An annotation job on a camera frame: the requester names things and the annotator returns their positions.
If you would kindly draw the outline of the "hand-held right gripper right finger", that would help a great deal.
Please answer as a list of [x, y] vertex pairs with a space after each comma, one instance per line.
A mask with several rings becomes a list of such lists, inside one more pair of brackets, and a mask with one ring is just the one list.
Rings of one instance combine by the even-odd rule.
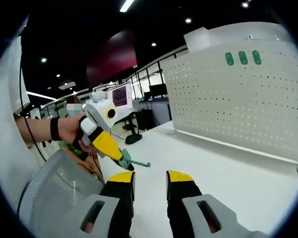
[[237, 238], [236, 214], [209, 194], [202, 194], [192, 177], [166, 171], [167, 216], [175, 238]]

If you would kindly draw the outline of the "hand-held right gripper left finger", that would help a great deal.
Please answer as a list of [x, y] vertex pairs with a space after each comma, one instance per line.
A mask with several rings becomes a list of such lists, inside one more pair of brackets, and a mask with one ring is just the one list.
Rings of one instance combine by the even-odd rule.
[[63, 238], [128, 238], [134, 216], [135, 172], [113, 175], [99, 194], [69, 211], [62, 223]]

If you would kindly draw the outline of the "person's left hand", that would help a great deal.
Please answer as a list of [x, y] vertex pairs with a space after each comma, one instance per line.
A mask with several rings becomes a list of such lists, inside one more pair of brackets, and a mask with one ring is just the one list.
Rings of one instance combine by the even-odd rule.
[[80, 119], [82, 117], [83, 115], [60, 118], [58, 120], [58, 131], [62, 141], [71, 144], [83, 152], [89, 152], [89, 148], [83, 144], [81, 140], [82, 136], [80, 135]]

